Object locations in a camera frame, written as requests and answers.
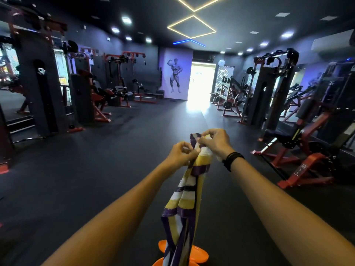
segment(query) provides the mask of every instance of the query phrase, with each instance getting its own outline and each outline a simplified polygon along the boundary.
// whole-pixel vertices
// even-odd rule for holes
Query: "striped towel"
[[[166,233],[163,266],[188,266],[200,213],[202,185],[212,161],[212,152],[197,143],[201,134],[191,134],[191,145],[201,152],[190,162],[179,186],[165,206],[162,222]]]

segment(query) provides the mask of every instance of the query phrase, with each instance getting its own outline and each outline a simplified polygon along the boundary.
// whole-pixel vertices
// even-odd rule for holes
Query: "logo on machine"
[[[39,73],[41,76],[45,75],[45,70],[43,68],[38,68],[37,73]]]

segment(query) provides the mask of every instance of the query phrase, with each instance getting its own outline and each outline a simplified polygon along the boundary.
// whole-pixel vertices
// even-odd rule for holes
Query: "yellow led strip light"
[[[211,4],[214,4],[215,2],[218,2],[219,0],[212,0],[212,1],[210,1],[210,2],[208,2],[208,3],[206,3],[206,4],[204,4],[204,5],[201,6],[201,7],[196,8],[196,9],[193,9],[191,6],[189,6],[184,0],[178,0],[178,1],[179,1],[180,3],[182,3],[184,6],[186,6],[188,9],[190,9],[192,12],[196,12],[196,11],[201,10],[202,8],[205,8],[205,7],[207,7],[207,6],[211,5]]]
[[[210,28],[212,31],[211,31],[210,33],[206,33],[206,34],[201,34],[201,35],[189,37],[189,36],[187,36],[186,34],[183,34],[183,33],[179,32],[179,31],[177,31],[177,30],[174,30],[174,29],[172,28],[173,26],[178,25],[179,23],[184,22],[184,21],[186,21],[186,20],[188,20],[188,19],[191,19],[191,18],[197,19],[198,21],[200,21],[201,23],[203,23],[205,26],[207,26],[208,28]],[[180,35],[183,35],[183,36],[185,36],[185,37],[187,37],[187,38],[189,38],[189,39],[194,39],[194,38],[197,38],[197,37],[201,37],[201,36],[205,36],[205,35],[209,35],[209,34],[214,34],[214,33],[217,32],[217,31],[214,30],[211,26],[209,26],[207,23],[203,22],[201,19],[199,19],[199,18],[196,17],[195,15],[189,16],[189,17],[187,17],[187,18],[184,18],[184,19],[182,19],[182,20],[180,20],[180,21],[178,21],[178,22],[175,22],[175,23],[169,25],[169,26],[168,26],[168,29],[171,30],[171,31],[174,31],[174,32],[176,32],[176,33],[178,33],[178,34],[180,34]]]

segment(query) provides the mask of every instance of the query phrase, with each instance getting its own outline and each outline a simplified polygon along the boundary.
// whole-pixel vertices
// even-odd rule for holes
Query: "blue led light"
[[[199,42],[197,42],[197,41],[195,41],[193,39],[177,41],[177,42],[174,42],[173,45],[177,45],[177,44],[181,44],[181,43],[185,43],[185,42],[189,42],[189,41],[194,42],[194,43],[196,43],[196,44],[198,44],[200,46],[206,47],[204,44],[201,44],[201,43],[199,43]]]

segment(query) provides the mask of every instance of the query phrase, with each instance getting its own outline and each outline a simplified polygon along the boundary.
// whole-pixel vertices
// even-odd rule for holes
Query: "forearm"
[[[173,172],[163,163],[69,238],[43,266],[108,265],[135,233],[163,181]]]
[[[247,161],[231,166],[271,238],[292,265],[355,265],[355,247]]]

